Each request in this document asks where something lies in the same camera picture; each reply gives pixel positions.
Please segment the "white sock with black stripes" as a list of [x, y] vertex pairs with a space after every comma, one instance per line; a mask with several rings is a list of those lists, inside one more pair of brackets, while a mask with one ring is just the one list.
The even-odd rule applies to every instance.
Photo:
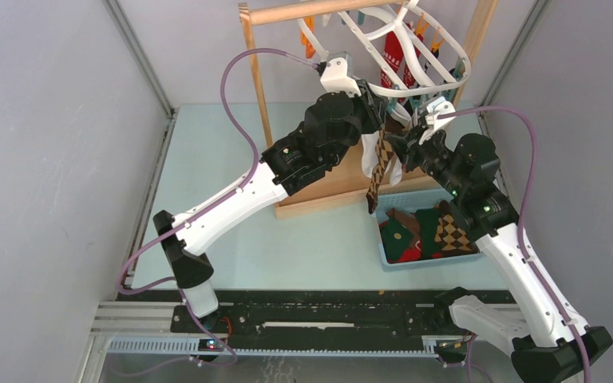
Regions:
[[[400, 135], [411, 122], [411, 115], [402, 104], [395, 103], [387, 109], [389, 117], [386, 120], [386, 130], [392, 134]], [[395, 186], [402, 179], [402, 165], [398, 158], [394, 159], [390, 170], [390, 185]]]

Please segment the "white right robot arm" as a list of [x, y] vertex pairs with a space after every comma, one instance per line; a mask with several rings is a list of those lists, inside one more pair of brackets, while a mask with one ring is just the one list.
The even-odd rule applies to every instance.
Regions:
[[443, 132], [427, 140], [412, 132], [386, 139], [406, 169], [422, 170], [449, 193], [458, 227], [495, 266], [523, 316], [517, 321], [456, 288], [439, 298], [435, 328], [444, 334], [461, 328], [494, 345], [525, 382], [587, 374], [612, 337], [574, 309], [536, 255], [518, 211], [495, 185], [500, 159], [492, 140], [469, 133], [449, 149]]

